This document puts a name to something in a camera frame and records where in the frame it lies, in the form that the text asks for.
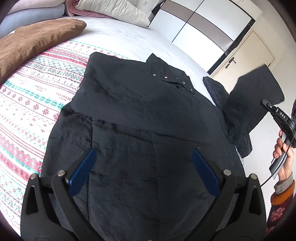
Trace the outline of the right patterned sleeve forearm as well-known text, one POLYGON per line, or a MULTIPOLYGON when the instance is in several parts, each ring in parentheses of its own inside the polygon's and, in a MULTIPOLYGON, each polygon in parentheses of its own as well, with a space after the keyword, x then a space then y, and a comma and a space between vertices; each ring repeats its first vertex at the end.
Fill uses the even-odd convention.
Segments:
POLYGON ((283 218, 294 197, 295 180, 293 173, 288 178, 274 185, 274 193, 270 198, 271 209, 267 219, 266 235, 269 235, 283 218))

